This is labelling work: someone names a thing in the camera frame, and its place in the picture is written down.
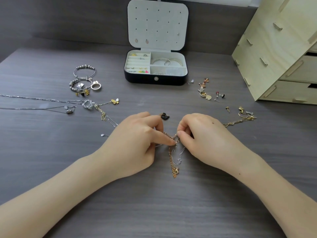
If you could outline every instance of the wooden drawer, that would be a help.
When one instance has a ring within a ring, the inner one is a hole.
[[[317,104],[317,84],[277,81],[260,99]]]
[[[280,79],[317,83],[317,56],[301,57]]]
[[[317,53],[317,43],[309,49],[309,52]]]

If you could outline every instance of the black jewelry box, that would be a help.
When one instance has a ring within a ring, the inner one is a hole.
[[[124,74],[132,83],[183,85],[188,69],[180,50],[185,44],[188,9],[184,4],[131,0],[128,4],[129,42]]]

